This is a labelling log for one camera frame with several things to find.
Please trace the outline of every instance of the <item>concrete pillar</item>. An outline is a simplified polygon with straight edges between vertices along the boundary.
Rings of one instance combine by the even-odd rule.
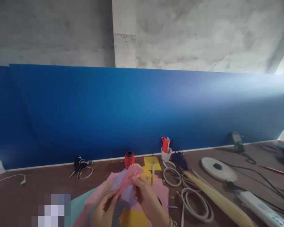
[[[115,64],[136,68],[136,0],[112,0]]]

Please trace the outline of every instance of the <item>power strip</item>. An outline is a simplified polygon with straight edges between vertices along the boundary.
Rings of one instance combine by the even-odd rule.
[[[238,192],[237,196],[269,227],[284,227],[284,219],[249,191]]]

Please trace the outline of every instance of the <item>wrist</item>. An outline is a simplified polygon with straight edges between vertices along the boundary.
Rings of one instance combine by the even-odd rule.
[[[165,212],[165,210],[163,210],[162,207],[160,208],[161,209],[154,212],[152,217],[150,218],[152,226],[169,227],[170,223],[169,215]]]

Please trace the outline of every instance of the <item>thread spool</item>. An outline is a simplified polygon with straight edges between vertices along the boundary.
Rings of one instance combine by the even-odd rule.
[[[126,154],[125,154],[125,168],[128,169],[128,167],[132,164],[135,164],[135,154],[131,151],[126,152]]]

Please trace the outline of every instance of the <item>phone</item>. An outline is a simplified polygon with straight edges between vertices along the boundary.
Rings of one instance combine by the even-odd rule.
[[[242,143],[241,135],[238,132],[232,132],[231,136],[233,137],[234,140],[234,149],[238,153],[244,153],[244,146]]]

